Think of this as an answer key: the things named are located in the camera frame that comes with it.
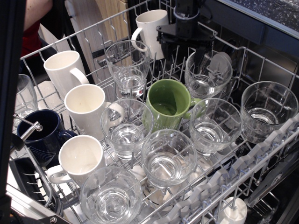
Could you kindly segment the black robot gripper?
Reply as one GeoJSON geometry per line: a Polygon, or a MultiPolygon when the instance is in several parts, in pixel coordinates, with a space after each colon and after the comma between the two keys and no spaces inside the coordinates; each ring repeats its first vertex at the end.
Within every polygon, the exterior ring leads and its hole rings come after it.
{"type": "Polygon", "coordinates": [[[157,40],[161,44],[162,53],[166,60],[177,46],[184,46],[196,49],[194,54],[194,66],[200,65],[204,58],[206,48],[212,45],[214,35],[205,31],[199,24],[179,25],[178,23],[157,27],[157,40]]]}

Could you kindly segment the person forearm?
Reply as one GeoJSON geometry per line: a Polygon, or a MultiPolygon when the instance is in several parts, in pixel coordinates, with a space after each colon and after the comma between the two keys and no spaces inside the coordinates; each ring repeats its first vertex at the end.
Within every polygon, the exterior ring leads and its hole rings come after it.
{"type": "Polygon", "coordinates": [[[53,7],[53,0],[27,0],[23,31],[43,18],[53,7]]]}

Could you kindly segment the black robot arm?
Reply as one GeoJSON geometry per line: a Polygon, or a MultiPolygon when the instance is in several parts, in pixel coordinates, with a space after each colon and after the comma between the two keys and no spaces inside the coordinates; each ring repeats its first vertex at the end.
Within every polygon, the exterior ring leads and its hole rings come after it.
{"type": "Polygon", "coordinates": [[[166,60],[170,60],[177,46],[195,49],[197,63],[212,49],[214,35],[199,25],[200,8],[203,5],[203,0],[177,0],[173,9],[175,23],[157,26],[157,41],[166,60]]]}

